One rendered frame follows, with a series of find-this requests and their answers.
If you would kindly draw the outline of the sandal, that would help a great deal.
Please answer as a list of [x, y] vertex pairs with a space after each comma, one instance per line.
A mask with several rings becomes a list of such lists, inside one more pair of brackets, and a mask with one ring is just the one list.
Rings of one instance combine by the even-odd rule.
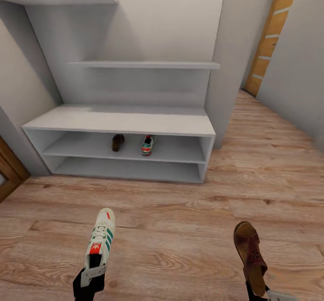
[[118, 152], [120, 150], [120, 145], [125, 142], [125, 137], [123, 134], [117, 134], [113, 137], [112, 139], [113, 144], [112, 144], [112, 149], [114, 152]]
[[249, 222], [238, 223], [234, 230], [234, 244], [244, 264], [244, 275], [254, 294], [263, 297], [266, 293], [266, 283], [263, 279], [268, 270], [260, 249], [260, 239], [256, 229]]

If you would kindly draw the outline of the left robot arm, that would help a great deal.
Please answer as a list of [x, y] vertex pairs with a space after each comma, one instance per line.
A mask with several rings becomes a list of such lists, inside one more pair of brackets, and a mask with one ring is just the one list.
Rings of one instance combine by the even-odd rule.
[[73, 281], [75, 301], [93, 301], [96, 292], [104, 290], [104, 274], [107, 266], [83, 268]]

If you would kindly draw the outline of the gym shoe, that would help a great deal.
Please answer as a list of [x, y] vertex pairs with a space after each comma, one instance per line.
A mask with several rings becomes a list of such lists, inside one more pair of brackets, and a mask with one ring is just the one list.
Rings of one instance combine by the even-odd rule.
[[142, 154], [143, 155], [150, 155], [152, 152], [152, 146], [156, 141], [155, 135], [146, 136], [142, 145]]
[[103, 208], [93, 230], [86, 252], [85, 270], [108, 265], [111, 245], [116, 230], [116, 219], [111, 208]]

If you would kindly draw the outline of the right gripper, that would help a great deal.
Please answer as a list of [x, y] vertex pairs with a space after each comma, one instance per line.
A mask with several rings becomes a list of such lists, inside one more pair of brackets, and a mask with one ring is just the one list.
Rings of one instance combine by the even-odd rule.
[[[246, 281], [246, 286], [247, 286], [247, 291], [248, 291], [250, 301], [267, 301], [268, 300], [268, 299], [256, 296], [248, 281]], [[266, 292], [267, 292], [267, 290], [270, 290], [270, 289], [266, 286]]]

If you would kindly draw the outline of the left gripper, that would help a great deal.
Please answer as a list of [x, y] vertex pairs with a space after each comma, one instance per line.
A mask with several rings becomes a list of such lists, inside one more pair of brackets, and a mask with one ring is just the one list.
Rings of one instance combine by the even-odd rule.
[[81, 287], [81, 273], [84, 272], [83, 268], [78, 276], [73, 281], [73, 291], [75, 301], [80, 298], [87, 298], [89, 301], [93, 301], [94, 295], [96, 292], [101, 292], [104, 290], [104, 274], [101, 276], [92, 278], [89, 286]]

